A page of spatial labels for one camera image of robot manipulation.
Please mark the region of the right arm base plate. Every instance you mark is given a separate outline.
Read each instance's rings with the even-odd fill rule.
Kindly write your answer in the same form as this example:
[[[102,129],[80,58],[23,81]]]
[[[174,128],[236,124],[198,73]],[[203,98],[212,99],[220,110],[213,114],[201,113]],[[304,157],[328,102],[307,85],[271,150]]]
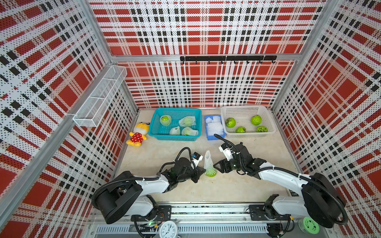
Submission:
[[[249,214],[252,221],[287,221],[289,215],[280,215],[271,206],[250,205]]]

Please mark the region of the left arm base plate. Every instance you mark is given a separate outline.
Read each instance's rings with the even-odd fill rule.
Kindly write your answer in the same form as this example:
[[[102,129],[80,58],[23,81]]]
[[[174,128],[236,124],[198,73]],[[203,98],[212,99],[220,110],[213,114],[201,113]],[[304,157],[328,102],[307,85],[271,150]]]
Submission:
[[[171,219],[172,206],[171,205],[158,205],[154,207],[146,216],[133,215],[131,221],[137,222],[163,222]]]

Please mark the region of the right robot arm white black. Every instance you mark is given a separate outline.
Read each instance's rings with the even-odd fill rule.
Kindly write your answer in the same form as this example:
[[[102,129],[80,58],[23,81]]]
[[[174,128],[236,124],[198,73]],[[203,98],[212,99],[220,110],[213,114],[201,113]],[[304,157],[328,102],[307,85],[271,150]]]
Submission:
[[[214,164],[219,172],[224,174],[235,170],[241,176],[276,183],[298,194],[302,200],[299,205],[301,216],[308,215],[326,228],[332,228],[335,224],[347,225],[346,202],[323,174],[311,176],[277,167],[264,159],[254,158],[243,143],[234,144],[217,134],[214,137],[223,141],[219,149],[225,159]]]

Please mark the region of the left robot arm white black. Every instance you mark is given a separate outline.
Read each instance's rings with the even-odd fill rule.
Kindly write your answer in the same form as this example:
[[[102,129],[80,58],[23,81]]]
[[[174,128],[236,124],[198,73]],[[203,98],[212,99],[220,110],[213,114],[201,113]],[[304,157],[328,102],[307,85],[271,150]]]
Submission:
[[[124,216],[130,216],[133,222],[169,220],[170,207],[159,206],[152,194],[170,192],[187,180],[197,183],[205,173],[198,165],[202,159],[197,152],[190,153],[189,158],[177,155],[174,161],[163,164],[153,177],[137,177],[125,171],[96,189],[91,204],[102,213],[107,224]]]

